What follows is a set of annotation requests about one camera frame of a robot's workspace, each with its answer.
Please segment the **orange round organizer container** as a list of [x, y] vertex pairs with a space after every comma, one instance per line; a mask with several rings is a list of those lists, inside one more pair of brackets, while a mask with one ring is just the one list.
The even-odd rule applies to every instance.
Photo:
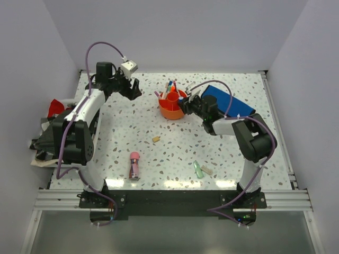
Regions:
[[184, 113], [178, 105], [179, 98], [186, 98], [187, 94], [183, 90], [170, 92], [166, 99], [159, 99], [159, 109], [161, 115], [168, 120], [179, 120], [184, 117]]

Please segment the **small tan eraser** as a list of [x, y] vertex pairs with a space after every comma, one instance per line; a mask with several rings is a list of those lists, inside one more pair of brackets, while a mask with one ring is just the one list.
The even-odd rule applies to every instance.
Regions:
[[158, 142], [160, 140], [160, 137], [159, 136], [156, 136], [156, 137], [153, 137], [152, 138], [152, 141], [153, 142]]

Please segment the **blue capped white marker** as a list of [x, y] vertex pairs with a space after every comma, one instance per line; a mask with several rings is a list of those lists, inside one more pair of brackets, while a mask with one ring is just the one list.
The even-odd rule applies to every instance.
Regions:
[[172, 81], [170, 80], [168, 83], [167, 91], [170, 92], [172, 90]]

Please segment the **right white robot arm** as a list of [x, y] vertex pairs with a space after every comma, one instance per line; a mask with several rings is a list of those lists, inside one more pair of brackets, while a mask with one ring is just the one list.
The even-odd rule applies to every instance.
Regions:
[[253, 193], [261, 189], [261, 177], [265, 164], [277, 148], [277, 140], [262, 117], [227, 117], [218, 109], [217, 99], [208, 95], [180, 97], [178, 105], [184, 114], [195, 114], [202, 119], [206, 133], [214, 136], [233, 135], [244, 157], [244, 168], [237, 184], [235, 200], [240, 207], [247, 208], [255, 201]]

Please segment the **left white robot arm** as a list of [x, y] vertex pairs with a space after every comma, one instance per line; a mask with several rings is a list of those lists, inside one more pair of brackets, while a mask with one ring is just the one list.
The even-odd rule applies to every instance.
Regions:
[[[85, 191], [93, 192], [91, 201], [97, 207], [105, 207], [110, 201], [109, 193], [102, 190], [105, 180], [92, 169], [102, 118], [100, 110], [113, 93], [131, 101], [142, 95], [139, 80], [131, 77], [137, 69], [137, 64], [131, 60], [124, 60], [119, 68], [111, 62], [98, 62], [96, 73], [89, 77], [84, 95], [75, 108], [52, 123], [58, 155], [56, 178], [61, 179], [74, 169]], [[62, 165], [70, 165], [70, 169], [61, 171]]]

